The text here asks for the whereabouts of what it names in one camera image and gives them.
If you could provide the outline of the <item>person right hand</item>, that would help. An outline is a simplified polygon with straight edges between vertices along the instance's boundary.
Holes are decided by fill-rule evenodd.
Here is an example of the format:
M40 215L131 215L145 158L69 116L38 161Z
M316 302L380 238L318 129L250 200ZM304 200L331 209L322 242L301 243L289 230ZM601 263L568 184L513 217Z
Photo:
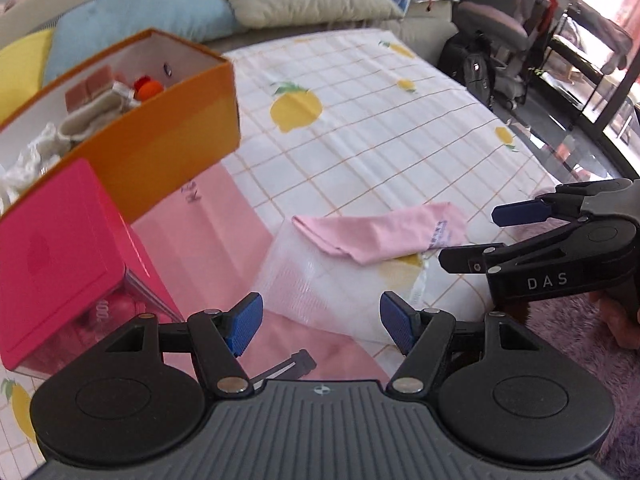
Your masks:
M637 351L640 347L639 320L633 321L623 306L605 292L590 292L588 297L598 306L600 319L608 326L618 345Z

